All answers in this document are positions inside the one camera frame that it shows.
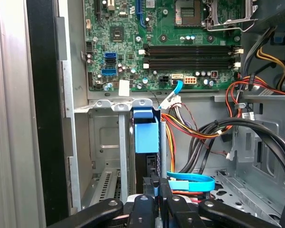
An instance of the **chip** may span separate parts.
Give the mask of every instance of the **chip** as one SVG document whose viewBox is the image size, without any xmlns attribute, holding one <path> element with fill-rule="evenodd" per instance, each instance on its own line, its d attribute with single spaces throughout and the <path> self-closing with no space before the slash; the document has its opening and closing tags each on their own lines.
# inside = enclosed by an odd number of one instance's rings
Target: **chip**
<svg viewBox="0 0 285 228">
<path fill-rule="evenodd" d="M 111 26 L 110 27 L 110 40 L 111 42 L 123 42 L 124 41 L 124 27 L 123 26 Z"/>
</svg>

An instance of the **cable connector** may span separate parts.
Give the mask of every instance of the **cable connector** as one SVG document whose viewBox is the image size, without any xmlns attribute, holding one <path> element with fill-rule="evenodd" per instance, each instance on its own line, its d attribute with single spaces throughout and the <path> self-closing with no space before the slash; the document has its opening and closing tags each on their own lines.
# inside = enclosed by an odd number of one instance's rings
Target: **cable connector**
<svg viewBox="0 0 285 228">
<path fill-rule="evenodd" d="M 247 119 L 247 120 L 252 120 L 252 121 L 255 121 L 255 120 L 256 120 L 256 117 L 255 117 L 255 113 L 254 113 L 254 112 L 242 113 L 242 118 L 243 118 L 243 119 Z"/>
<path fill-rule="evenodd" d="M 248 84 L 248 91 L 251 91 L 253 88 L 253 84 L 255 82 L 256 75 L 254 73 L 251 74 Z"/>
</svg>

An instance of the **sata port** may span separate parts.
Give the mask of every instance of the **sata port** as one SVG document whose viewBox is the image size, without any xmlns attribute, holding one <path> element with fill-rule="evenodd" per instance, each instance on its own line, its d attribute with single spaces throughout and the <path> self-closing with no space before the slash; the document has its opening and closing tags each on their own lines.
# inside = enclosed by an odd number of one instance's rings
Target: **sata port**
<svg viewBox="0 0 285 228">
<path fill-rule="evenodd" d="M 105 59 L 105 63 L 106 64 L 116 64 L 116 59 L 114 58 Z"/>
<path fill-rule="evenodd" d="M 107 52 L 104 54 L 105 58 L 117 58 L 117 53 L 116 52 Z"/>
</svg>

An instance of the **white label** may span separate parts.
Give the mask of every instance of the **white label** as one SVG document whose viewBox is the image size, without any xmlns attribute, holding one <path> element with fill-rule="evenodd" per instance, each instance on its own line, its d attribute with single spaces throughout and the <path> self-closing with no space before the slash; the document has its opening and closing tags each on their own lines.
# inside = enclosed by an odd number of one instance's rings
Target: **white label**
<svg viewBox="0 0 285 228">
<path fill-rule="evenodd" d="M 135 13 L 135 6 L 130 7 L 130 15 Z"/>
<path fill-rule="evenodd" d="M 269 89 L 264 89 L 259 96 L 270 96 L 271 94 L 273 94 L 274 92 L 269 90 Z"/>
<path fill-rule="evenodd" d="M 146 8 L 155 8 L 155 0 L 147 0 Z"/>
<path fill-rule="evenodd" d="M 119 80 L 119 96 L 130 96 L 130 81 Z"/>
</svg>

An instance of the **metal bracket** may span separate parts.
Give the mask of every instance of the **metal bracket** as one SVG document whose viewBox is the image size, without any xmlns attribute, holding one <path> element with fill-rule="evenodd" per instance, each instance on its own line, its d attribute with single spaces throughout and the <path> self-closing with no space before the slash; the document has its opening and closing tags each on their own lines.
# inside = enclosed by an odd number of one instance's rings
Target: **metal bracket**
<svg viewBox="0 0 285 228">
<path fill-rule="evenodd" d="M 257 0 L 245 0 L 245 17 L 242 19 L 228 19 L 223 23 L 219 22 L 219 17 L 218 17 L 218 1 L 219 0 L 207 0 L 205 2 L 205 4 L 208 6 L 209 8 L 209 16 L 208 18 L 205 20 L 206 24 L 207 24 L 207 30 L 208 31 L 224 31 L 224 30 L 235 30 L 235 29 L 239 29 L 242 32 L 246 32 L 248 31 L 251 27 L 254 26 L 255 21 L 257 19 L 252 19 L 252 15 L 255 13 L 255 11 L 258 9 L 258 5 L 253 5 L 253 2 L 257 1 Z M 213 27 L 217 27 L 217 26 L 225 26 L 225 25 L 232 25 L 232 24 L 238 24 L 238 23 L 244 23 L 244 22 L 248 22 L 248 21 L 253 21 L 253 24 L 247 28 L 246 30 L 243 30 L 240 27 L 234 27 L 234 28 L 220 28 L 220 29 L 211 29 Z"/>
<path fill-rule="evenodd" d="M 76 108 L 74 113 L 88 113 L 90 109 L 111 108 L 114 112 L 129 112 L 132 107 L 153 107 L 153 101 L 149 98 L 134 99 L 127 102 L 111 102 L 109 100 L 98 100 L 95 103 Z"/>
</svg>

